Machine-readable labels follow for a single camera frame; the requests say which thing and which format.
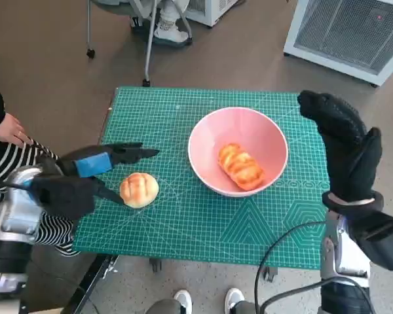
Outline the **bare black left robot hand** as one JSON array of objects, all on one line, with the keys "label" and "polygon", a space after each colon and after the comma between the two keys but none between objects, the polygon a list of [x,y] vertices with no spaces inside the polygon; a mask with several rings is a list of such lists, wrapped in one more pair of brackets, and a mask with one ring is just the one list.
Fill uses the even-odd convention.
[{"label": "bare black left robot hand", "polygon": [[98,197],[141,209],[155,201],[159,193],[159,184],[152,175],[132,173],[123,179],[118,192],[108,189],[97,176],[113,170],[118,164],[135,164],[159,153],[157,149],[142,145],[140,142],[92,145],[62,156],[57,164],[65,175],[94,179],[98,183]]}]

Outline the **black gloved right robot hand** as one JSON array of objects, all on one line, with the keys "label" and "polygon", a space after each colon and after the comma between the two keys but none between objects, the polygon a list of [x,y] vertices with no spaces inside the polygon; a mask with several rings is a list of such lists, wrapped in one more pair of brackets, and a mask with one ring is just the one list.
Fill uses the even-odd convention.
[{"label": "black gloved right robot hand", "polygon": [[380,129],[367,129],[353,106],[331,94],[303,90],[297,101],[301,115],[316,123],[324,142],[330,192],[347,203],[374,198],[383,153]]}]

